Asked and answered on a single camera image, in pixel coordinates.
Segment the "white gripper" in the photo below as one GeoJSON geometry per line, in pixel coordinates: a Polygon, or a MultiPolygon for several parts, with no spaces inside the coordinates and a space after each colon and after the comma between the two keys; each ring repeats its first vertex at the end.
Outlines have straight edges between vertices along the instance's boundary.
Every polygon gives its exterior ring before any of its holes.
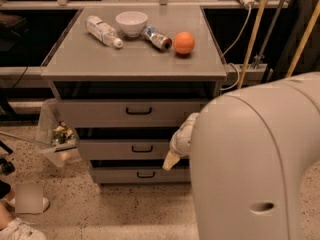
{"type": "Polygon", "coordinates": [[[198,113],[192,113],[174,133],[170,141],[170,149],[163,162],[162,168],[170,171],[180,158],[189,156],[191,153],[191,135],[194,129],[198,113]]]}

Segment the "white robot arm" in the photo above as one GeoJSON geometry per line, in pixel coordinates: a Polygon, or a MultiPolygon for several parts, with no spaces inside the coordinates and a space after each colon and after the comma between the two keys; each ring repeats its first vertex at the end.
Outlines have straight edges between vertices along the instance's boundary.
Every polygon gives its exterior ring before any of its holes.
{"type": "Polygon", "coordinates": [[[175,132],[164,170],[183,158],[199,240],[300,240],[300,185],[320,158],[320,73],[215,98],[175,132]]]}

